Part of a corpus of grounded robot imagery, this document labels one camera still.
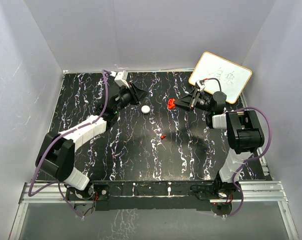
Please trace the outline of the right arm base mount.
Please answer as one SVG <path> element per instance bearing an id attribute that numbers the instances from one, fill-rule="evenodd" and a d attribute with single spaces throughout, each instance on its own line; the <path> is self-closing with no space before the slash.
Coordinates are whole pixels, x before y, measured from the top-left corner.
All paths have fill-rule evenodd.
<path id="1" fill-rule="evenodd" d="M 237 188 L 230 183 L 223 184 L 222 186 L 195 184 L 190 187 L 190 191 L 199 200 L 226 200 L 237 191 Z"/>

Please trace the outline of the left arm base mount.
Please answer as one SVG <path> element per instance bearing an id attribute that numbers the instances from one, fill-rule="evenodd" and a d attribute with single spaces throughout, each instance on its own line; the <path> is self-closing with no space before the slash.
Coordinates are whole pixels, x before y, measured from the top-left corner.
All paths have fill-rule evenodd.
<path id="1" fill-rule="evenodd" d="M 109 200 L 109 186 L 89 183 L 84 190 L 67 186 L 66 196 L 74 201 L 107 201 Z"/>

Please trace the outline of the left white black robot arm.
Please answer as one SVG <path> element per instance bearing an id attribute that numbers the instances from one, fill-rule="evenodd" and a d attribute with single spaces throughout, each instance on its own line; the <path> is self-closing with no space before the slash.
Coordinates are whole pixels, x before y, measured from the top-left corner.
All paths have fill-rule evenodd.
<path id="1" fill-rule="evenodd" d="M 80 124 L 59 132 L 48 132 L 43 140 L 35 162 L 36 170 L 43 171 L 59 182 L 64 182 L 77 189 L 77 194 L 84 200 L 94 194 L 90 179 L 74 166 L 75 153 L 86 142 L 109 130 L 118 120 L 119 112 L 128 105 L 138 105 L 148 92 L 130 82 L 128 86 L 115 88 L 111 95 L 104 97 L 104 102 L 97 104 L 95 112 Z"/>

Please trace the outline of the white earbud charging case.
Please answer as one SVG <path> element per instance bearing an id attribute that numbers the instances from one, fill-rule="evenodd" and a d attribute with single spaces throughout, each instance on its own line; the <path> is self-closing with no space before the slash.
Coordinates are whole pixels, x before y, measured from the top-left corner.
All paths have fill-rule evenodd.
<path id="1" fill-rule="evenodd" d="M 142 111 L 143 114 L 148 114 L 148 113 L 150 113 L 150 110 L 151 110 L 151 108 L 150 108 L 148 105 L 143 105 L 143 106 L 141 107 L 141 111 Z"/>

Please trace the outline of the red earbud charging case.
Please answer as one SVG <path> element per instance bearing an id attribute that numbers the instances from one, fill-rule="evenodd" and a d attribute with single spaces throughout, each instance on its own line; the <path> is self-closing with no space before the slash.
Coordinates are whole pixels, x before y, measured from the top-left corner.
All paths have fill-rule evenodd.
<path id="1" fill-rule="evenodd" d="M 167 108 L 169 109 L 169 110 L 172 110 L 172 109 L 174 109 L 175 108 L 175 99 L 174 98 L 170 98 L 169 100 L 168 100 L 168 103 L 167 103 Z"/>

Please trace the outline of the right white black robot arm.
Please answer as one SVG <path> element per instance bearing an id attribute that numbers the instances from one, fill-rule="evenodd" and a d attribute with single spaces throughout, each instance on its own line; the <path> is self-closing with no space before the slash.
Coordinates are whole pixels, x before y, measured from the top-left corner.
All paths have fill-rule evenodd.
<path id="1" fill-rule="evenodd" d="M 211 129 L 227 131 L 229 152 L 224 165 L 214 180 L 214 194 L 223 199 L 232 191 L 230 184 L 236 184 L 239 174 L 251 155 L 264 145 L 265 136 L 254 107 L 245 107 L 236 111 L 225 111 L 226 94 L 213 93 L 210 99 L 204 97 L 204 91 L 193 89 L 179 99 L 170 99 L 168 109 L 175 107 L 191 111 L 200 109 L 205 112 L 206 125 Z"/>

